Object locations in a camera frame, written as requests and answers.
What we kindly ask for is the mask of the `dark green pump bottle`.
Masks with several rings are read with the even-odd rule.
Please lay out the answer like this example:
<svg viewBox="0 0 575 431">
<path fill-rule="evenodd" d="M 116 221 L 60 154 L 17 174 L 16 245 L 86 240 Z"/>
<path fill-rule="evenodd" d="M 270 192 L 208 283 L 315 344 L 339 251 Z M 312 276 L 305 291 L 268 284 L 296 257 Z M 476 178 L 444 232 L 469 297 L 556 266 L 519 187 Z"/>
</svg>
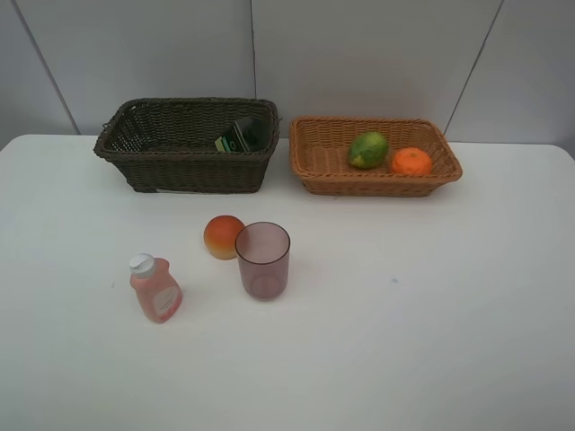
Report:
<svg viewBox="0 0 575 431">
<path fill-rule="evenodd" d="M 254 153 L 263 150 L 270 137 L 271 124 L 267 120 L 243 117 L 215 140 L 215 148 L 220 153 Z"/>
</svg>

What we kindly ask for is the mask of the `orange mandarin fruit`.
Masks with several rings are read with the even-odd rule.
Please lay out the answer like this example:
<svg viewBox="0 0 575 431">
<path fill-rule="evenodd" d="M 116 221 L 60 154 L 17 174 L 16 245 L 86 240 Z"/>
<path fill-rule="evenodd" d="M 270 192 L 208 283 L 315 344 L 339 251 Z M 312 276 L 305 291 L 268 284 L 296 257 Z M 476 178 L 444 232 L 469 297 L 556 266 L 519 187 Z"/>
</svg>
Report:
<svg viewBox="0 0 575 431">
<path fill-rule="evenodd" d="M 431 174 L 433 162 L 430 156 L 417 147 L 406 147 L 394 152 L 391 172 L 403 175 Z"/>
</svg>

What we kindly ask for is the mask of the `light orange wicker basket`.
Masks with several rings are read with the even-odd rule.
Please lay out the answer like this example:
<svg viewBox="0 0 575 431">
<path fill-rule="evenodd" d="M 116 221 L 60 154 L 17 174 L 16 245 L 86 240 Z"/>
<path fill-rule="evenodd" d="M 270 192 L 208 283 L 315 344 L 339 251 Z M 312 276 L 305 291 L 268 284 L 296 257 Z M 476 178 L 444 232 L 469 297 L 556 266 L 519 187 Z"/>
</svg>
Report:
<svg viewBox="0 0 575 431">
<path fill-rule="evenodd" d="M 349 148 L 365 132 L 381 133 L 390 150 L 379 166 L 361 170 L 349 164 Z M 431 173 L 391 172 L 394 154 L 408 147 L 429 155 Z M 289 148 L 293 173 L 318 195 L 425 197 L 463 175 L 442 132 L 425 119 L 300 116 L 291 122 Z"/>
</svg>

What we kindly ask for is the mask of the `red-orange round bun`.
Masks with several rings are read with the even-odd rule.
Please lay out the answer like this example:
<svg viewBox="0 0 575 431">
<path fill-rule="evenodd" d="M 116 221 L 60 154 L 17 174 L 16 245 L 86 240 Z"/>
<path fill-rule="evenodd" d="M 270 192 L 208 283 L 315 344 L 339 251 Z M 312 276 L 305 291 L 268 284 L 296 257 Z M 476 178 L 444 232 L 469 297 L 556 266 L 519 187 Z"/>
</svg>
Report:
<svg viewBox="0 0 575 431">
<path fill-rule="evenodd" d="M 216 259 L 234 259 L 235 240 L 243 228 L 244 223 L 232 215 L 219 215 L 211 219 L 203 233 L 203 240 L 209 253 Z"/>
</svg>

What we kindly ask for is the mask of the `green lime fruit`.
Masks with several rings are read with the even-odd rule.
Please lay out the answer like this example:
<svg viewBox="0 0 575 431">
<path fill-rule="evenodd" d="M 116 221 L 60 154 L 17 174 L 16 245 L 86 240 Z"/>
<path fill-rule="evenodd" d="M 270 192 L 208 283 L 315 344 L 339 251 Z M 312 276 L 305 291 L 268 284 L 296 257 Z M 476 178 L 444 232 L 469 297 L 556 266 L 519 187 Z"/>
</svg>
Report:
<svg viewBox="0 0 575 431">
<path fill-rule="evenodd" d="M 349 147 L 348 162 L 352 167 L 367 170 L 376 168 L 386 158 L 389 144 L 386 137 L 375 131 L 357 136 Z"/>
</svg>

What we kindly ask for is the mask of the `dark brown wicker basket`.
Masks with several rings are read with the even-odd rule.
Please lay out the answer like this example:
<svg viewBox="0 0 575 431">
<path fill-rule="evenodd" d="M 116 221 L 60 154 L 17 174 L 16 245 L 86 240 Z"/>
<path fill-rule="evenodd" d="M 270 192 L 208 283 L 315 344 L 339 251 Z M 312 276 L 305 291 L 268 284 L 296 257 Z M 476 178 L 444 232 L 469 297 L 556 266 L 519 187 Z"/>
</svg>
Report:
<svg viewBox="0 0 575 431">
<path fill-rule="evenodd" d="M 216 141 L 240 119 L 256 122 L 259 143 L 220 152 Z M 241 194 L 258 191 L 279 141 L 274 102 L 245 98 L 147 98 L 123 103 L 94 152 L 136 192 Z"/>
</svg>

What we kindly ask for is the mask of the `pink bottle white cap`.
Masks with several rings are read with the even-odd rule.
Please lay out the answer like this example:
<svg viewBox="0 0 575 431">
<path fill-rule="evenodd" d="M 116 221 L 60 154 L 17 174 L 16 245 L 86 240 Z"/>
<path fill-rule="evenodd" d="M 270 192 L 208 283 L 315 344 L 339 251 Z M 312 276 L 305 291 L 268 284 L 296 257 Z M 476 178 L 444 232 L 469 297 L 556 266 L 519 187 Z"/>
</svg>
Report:
<svg viewBox="0 0 575 431">
<path fill-rule="evenodd" d="M 152 322 L 164 323 L 178 311 L 183 294 L 163 258 L 139 253 L 128 264 L 129 283 L 134 289 L 143 314 Z"/>
</svg>

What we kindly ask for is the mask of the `translucent pink plastic cup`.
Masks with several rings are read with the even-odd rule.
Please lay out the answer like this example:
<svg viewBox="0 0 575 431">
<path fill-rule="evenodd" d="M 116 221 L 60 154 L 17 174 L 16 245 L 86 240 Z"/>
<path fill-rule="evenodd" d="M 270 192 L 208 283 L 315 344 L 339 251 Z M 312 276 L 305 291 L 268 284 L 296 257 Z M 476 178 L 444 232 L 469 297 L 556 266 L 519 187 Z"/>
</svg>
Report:
<svg viewBox="0 0 575 431">
<path fill-rule="evenodd" d="M 288 285 L 291 239 L 272 222 L 248 224 L 238 233 L 234 248 L 243 288 L 252 298 L 271 301 Z"/>
</svg>

